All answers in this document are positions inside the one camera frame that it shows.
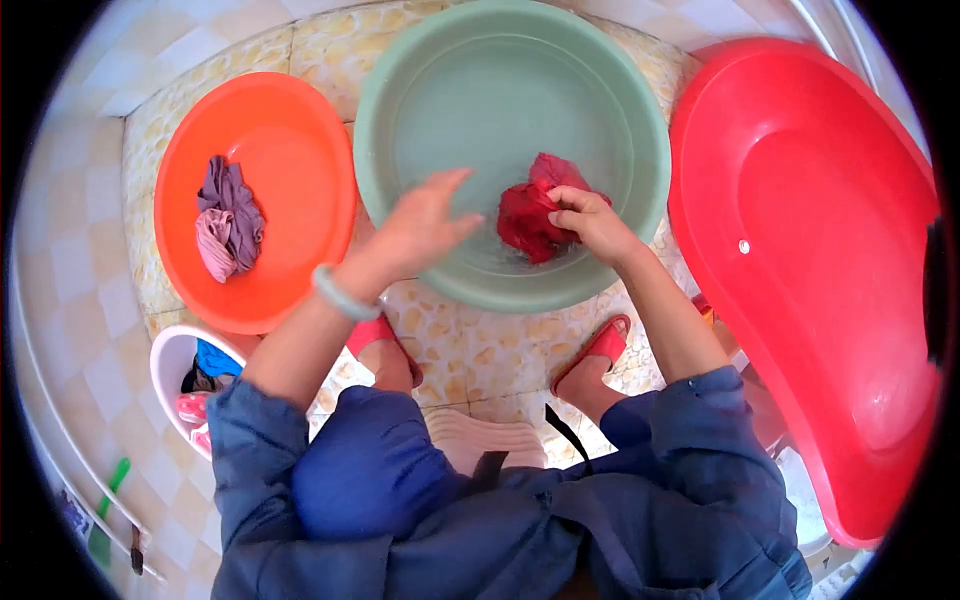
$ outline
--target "hand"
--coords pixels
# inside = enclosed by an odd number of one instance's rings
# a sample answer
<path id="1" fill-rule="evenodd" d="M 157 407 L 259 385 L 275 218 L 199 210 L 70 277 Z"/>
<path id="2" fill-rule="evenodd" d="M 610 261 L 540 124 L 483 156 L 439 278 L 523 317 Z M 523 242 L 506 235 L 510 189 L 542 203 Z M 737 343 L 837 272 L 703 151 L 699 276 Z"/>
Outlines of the hand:
<path id="1" fill-rule="evenodd" d="M 450 199 L 470 173 L 470 169 L 435 173 L 396 203 L 368 247 L 372 260 L 388 265 L 394 280 L 432 266 L 483 223 L 478 214 L 450 221 Z"/>
<path id="2" fill-rule="evenodd" d="M 576 231 L 600 262 L 616 269 L 624 256 L 643 246 L 599 194 L 560 185 L 547 192 L 547 196 L 565 209 L 551 212 L 550 223 Z"/>

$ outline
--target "purple cloth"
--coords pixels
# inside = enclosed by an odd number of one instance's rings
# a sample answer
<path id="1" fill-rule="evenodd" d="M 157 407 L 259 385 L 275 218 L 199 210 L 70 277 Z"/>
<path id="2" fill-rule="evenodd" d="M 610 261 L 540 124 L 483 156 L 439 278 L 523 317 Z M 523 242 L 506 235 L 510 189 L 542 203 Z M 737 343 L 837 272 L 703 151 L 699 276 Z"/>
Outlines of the purple cloth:
<path id="1" fill-rule="evenodd" d="M 237 273 L 252 268 L 260 255 L 264 221 L 260 209 L 253 201 L 253 192 L 244 185 L 239 164 L 228 166 L 227 159 L 223 156 L 210 159 L 204 187 L 197 192 L 197 208 L 201 212 L 217 208 L 233 213 L 227 250 L 237 261 Z"/>

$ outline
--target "green plastic basin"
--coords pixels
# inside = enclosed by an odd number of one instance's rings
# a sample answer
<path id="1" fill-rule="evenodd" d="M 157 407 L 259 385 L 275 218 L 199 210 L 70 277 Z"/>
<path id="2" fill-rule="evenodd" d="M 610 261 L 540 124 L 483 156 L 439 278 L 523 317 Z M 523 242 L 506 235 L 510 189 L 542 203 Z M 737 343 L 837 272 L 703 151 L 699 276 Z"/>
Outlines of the green plastic basin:
<path id="1" fill-rule="evenodd" d="M 474 169 L 452 211 L 480 212 L 487 223 L 421 277 L 499 312 L 564 308 L 616 280 L 582 246 L 532 266 L 500 241 L 500 194 L 526 181 L 537 153 L 574 161 L 647 243 L 670 182 L 666 124 L 634 63 L 585 20 L 533 1 L 478 0 L 398 36 L 364 82 L 353 144 L 378 227 L 431 173 Z"/>

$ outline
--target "green brush handle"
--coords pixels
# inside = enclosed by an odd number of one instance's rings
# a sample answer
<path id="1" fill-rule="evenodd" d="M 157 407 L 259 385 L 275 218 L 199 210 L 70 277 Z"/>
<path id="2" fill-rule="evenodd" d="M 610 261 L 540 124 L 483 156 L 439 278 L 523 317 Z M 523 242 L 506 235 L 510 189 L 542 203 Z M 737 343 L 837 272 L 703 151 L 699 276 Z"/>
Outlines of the green brush handle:
<path id="1" fill-rule="evenodd" d="M 111 492 L 117 493 L 117 490 L 120 489 L 120 484 L 123 483 L 123 479 L 127 476 L 128 472 L 130 472 L 130 459 L 124 457 L 117 463 L 117 468 L 113 471 L 113 477 L 110 478 L 108 486 Z M 109 508 L 110 499 L 103 496 L 100 498 L 100 506 L 97 507 L 97 516 L 99 518 L 107 518 L 107 510 Z"/>

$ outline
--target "blue jacket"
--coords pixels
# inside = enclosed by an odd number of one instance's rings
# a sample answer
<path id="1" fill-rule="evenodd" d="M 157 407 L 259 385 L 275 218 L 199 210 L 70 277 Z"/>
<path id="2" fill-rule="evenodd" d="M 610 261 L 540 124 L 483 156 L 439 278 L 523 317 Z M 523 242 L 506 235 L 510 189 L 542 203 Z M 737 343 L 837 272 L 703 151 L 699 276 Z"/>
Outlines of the blue jacket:
<path id="1" fill-rule="evenodd" d="M 650 443 L 594 460 L 597 474 L 504 469 L 497 489 L 403 540 L 321 542 L 305 539 L 290 497 L 304 415 L 239 381 L 207 409 L 224 546 L 213 596 L 550 598 L 576 571 L 603 598 L 806 598 L 796 510 L 736 370 L 639 398 Z M 617 469 L 624 460 L 649 464 Z"/>

